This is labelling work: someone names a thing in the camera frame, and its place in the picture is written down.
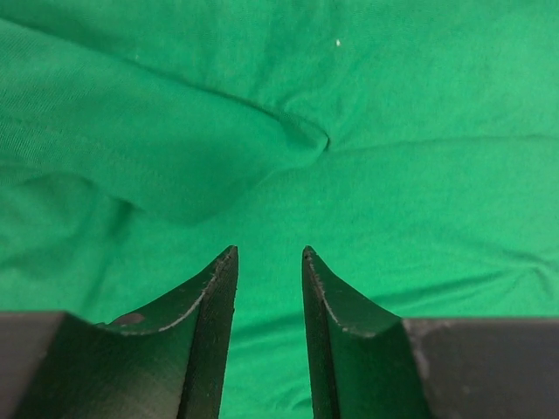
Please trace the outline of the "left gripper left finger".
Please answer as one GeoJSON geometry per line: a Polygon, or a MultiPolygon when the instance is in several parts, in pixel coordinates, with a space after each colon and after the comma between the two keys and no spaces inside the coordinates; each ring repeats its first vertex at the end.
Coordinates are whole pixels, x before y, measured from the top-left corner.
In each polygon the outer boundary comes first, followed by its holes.
{"type": "Polygon", "coordinates": [[[2,417],[218,417],[237,283],[231,246],[110,323],[61,311],[2,313],[2,417]]]}

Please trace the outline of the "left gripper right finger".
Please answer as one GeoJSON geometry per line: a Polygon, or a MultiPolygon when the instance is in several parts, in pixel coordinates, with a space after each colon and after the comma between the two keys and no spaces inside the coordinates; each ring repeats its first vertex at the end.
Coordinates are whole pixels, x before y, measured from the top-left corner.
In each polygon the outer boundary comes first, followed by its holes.
{"type": "Polygon", "coordinates": [[[558,321],[399,317],[301,262],[317,418],[555,418],[558,321]]]}

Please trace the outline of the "green t shirt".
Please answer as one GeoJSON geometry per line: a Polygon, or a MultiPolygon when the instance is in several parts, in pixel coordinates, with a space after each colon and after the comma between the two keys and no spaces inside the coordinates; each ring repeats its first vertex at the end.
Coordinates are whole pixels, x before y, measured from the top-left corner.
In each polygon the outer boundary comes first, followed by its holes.
{"type": "Polygon", "coordinates": [[[558,314],[555,1],[4,1],[1,307],[109,321],[239,251],[223,418],[312,415],[300,260],[558,314]]]}

